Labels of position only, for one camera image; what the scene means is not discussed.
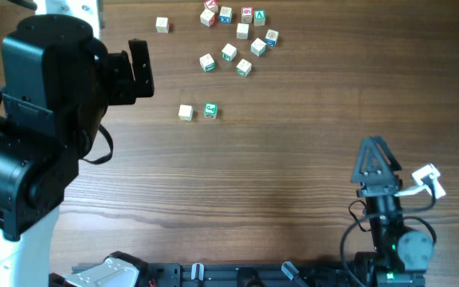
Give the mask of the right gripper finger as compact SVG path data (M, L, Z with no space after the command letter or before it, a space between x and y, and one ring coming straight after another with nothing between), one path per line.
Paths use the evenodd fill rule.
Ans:
M379 150L378 138L365 138L360 146L352 172L353 183L377 183L383 179L385 159Z
M388 144L386 143L386 141L381 136L376 136L375 137L375 142L376 142L378 148L382 150L382 152L384 154L384 159L387 161L390 169L392 171L401 171L402 170L402 166L396 160L394 154L389 149Z

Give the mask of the yellow edged wooden block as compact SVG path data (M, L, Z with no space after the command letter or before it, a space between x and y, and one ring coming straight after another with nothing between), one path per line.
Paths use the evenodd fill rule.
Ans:
M178 117L180 120L192 121L194 115L194 109L190 105L181 104L179 106Z

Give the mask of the green letter J block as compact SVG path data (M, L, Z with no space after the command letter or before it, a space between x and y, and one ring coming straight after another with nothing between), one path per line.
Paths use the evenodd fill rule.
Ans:
M218 105L207 102L203 111L204 117L207 119L216 119L218 114Z

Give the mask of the blue edged picture block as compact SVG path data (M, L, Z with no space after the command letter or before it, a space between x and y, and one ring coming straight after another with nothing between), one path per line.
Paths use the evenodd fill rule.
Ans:
M268 46L276 47L279 38L279 33L276 30L269 29L265 36L265 43Z

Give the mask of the plain wooden block far left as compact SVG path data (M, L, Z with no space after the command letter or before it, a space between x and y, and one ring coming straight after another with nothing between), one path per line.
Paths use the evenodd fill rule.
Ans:
M170 25L168 18L157 17L155 27L158 33L169 33Z

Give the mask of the plain wooden block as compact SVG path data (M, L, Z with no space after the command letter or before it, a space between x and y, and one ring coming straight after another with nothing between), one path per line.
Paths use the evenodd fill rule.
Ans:
M246 23L237 24L237 39L247 40L249 38L249 25Z
M168 18L157 17L155 27L158 33L169 33L170 25Z

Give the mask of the green edged block lower left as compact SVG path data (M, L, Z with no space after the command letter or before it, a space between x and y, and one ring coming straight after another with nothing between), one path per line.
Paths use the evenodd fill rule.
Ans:
M205 73L213 70L215 68L215 61L208 53L199 58L200 65Z

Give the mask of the green edged block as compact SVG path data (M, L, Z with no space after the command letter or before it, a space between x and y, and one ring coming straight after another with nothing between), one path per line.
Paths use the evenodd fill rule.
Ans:
M199 58L200 65L205 73L213 70L215 68L215 61L208 53Z
M237 55L237 48L231 44L226 44L222 49L222 58L226 61L232 61Z
M246 59L241 59L237 64L236 71L242 77L247 77L252 70L252 64Z
M250 46L250 51L260 57L266 51L266 43L260 38L256 38Z

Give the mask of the red edged wooden block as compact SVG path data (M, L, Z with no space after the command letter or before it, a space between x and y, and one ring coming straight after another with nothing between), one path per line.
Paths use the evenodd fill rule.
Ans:
M208 27L211 27L214 24L216 14L211 10L203 10L200 14L200 22Z

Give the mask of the green edged block middle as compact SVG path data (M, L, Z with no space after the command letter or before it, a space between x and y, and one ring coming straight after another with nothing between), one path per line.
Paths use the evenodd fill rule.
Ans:
M231 44L226 44L222 49L222 58L226 61L232 61L237 55L237 48Z

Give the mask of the red letter block top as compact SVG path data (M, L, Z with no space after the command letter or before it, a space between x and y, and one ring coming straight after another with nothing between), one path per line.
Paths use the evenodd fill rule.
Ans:
M203 4L206 10L210 10L215 14L218 12L218 3L216 0L205 0Z

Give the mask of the blue X letter block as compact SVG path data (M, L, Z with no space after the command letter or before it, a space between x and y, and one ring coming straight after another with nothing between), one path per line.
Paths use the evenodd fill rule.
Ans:
M222 6L219 11L219 21L224 24L230 24L232 22L232 8L227 6Z

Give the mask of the plain wooden block centre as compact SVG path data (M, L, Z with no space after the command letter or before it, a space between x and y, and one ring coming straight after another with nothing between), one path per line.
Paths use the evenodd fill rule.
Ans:
M249 38L249 25L246 23L237 24L237 39L247 40Z

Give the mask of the red number 6 block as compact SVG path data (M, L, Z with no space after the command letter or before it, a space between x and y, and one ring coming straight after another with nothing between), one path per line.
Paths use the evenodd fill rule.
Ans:
M244 6L241 8L241 22L245 24L253 22L253 7Z

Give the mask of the green letter A block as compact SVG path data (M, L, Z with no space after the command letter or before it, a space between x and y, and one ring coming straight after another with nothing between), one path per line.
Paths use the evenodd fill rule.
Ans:
M264 26L266 22L265 10L254 10L253 12L253 24L255 26Z

